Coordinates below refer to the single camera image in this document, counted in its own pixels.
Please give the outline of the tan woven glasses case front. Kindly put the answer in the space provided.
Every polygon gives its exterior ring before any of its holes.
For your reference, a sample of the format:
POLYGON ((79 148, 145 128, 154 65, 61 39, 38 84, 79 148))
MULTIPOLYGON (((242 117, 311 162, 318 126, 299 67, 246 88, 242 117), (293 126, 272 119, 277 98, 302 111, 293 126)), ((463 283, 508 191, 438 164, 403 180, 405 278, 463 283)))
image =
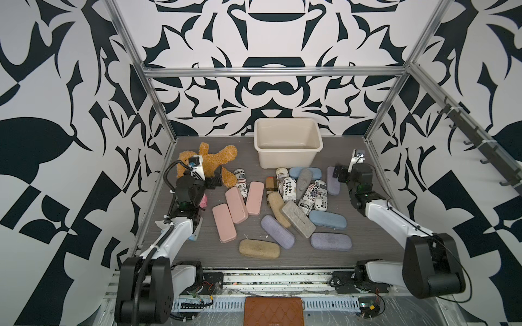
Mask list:
POLYGON ((281 249, 276 243, 243 239, 239 243, 239 252, 249 258, 277 259, 280 257, 281 249))

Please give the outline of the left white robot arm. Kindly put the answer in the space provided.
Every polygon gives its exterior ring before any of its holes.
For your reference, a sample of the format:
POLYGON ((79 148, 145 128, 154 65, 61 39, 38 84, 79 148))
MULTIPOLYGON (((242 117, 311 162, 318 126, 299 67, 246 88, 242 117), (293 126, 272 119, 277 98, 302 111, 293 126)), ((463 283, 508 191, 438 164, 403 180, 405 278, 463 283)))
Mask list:
POLYGON ((176 160, 183 174, 175 183, 169 181, 170 168, 163 180, 173 199, 168 213, 159 222, 161 234, 138 256, 128 258, 120 268, 114 320, 117 325, 151 325, 169 319, 187 321, 186 316, 173 313, 177 297, 184 291, 195 290, 203 282, 203 269, 198 262, 174 259, 187 240, 197 240, 202 224, 202 212, 207 206, 205 190, 221 183, 217 177, 204 175, 203 157, 192 156, 187 162, 176 160))

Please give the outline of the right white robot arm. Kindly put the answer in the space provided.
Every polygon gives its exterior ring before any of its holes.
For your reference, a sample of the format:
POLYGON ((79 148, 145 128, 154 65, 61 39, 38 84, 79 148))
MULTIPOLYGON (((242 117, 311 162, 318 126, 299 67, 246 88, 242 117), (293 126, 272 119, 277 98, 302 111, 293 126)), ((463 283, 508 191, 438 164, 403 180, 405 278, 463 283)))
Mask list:
POLYGON ((383 228, 403 249, 402 262, 359 261, 356 281, 405 288, 418 299, 442 297, 471 290, 455 240, 434 233, 409 219, 373 189, 373 168, 367 163, 334 167, 333 177, 347 185, 352 206, 383 228))

